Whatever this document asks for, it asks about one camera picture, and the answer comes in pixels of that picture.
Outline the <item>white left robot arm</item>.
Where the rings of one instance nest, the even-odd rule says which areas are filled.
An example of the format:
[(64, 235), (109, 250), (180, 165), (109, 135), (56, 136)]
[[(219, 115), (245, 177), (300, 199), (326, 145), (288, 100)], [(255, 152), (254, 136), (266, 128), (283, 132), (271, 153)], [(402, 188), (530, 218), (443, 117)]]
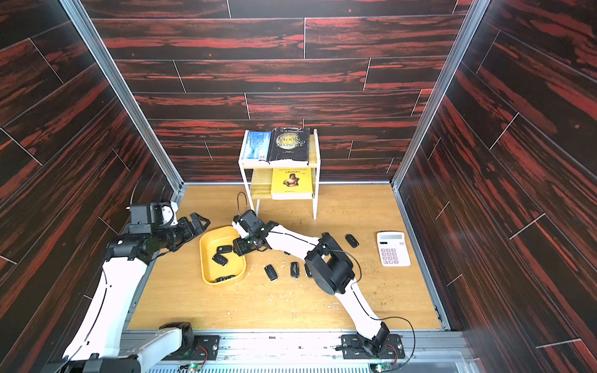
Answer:
[(147, 372), (171, 354), (196, 348), (190, 323), (167, 323), (125, 353), (121, 336), (135, 292), (162, 250), (176, 252), (203, 234), (210, 220), (197, 213), (178, 218), (173, 202), (128, 207), (131, 221), (107, 244), (101, 277), (82, 324), (60, 361), (46, 372)]

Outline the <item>yellow storage tray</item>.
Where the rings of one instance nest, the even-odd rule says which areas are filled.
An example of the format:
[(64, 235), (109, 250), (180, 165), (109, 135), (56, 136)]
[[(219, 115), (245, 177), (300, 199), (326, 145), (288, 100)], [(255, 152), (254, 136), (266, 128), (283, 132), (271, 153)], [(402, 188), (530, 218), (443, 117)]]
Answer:
[(211, 230), (200, 239), (203, 281), (211, 286), (232, 284), (245, 277), (247, 262), (233, 252), (239, 233), (231, 226)]

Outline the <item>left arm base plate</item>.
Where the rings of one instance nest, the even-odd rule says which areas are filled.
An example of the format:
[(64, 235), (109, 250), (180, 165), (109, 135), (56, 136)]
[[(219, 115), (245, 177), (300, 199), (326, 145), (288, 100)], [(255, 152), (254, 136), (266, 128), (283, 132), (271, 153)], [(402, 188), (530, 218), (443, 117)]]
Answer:
[(164, 361), (215, 361), (219, 353), (219, 335), (196, 335), (191, 346), (182, 347), (166, 356)]

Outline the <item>black flip car key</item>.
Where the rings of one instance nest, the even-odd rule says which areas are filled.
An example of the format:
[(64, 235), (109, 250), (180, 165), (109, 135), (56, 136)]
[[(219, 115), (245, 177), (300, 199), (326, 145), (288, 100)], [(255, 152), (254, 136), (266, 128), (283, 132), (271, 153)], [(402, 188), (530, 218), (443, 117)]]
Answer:
[(278, 279), (278, 274), (271, 264), (265, 266), (264, 271), (270, 281), (276, 281)]

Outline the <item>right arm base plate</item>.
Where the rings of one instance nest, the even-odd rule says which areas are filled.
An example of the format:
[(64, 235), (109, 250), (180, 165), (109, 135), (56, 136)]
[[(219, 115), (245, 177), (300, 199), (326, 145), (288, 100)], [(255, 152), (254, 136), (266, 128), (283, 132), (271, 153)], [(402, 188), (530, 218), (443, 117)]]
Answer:
[(404, 359), (404, 345), (398, 334), (390, 334), (378, 347), (359, 334), (344, 334), (340, 336), (340, 344), (336, 351), (342, 353), (343, 359)]

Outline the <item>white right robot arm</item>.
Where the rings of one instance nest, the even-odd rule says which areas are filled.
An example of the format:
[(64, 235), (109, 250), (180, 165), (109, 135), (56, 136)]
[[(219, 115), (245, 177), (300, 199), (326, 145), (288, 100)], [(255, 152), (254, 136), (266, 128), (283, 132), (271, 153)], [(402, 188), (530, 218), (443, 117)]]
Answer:
[(255, 250), (270, 249), (303, 260), (317, 286), (335, 296), (362, 338), (369, 357), (379, 357), (390, 335), (387, 325), (377, 317), (362, 294), (354, 273), (355, 262), (328, 233), (320, 238), (295, 233), (277, 222), (263, 222), (252, 210), (233, 218), (239, 233), (233, 252), (244, 256)]

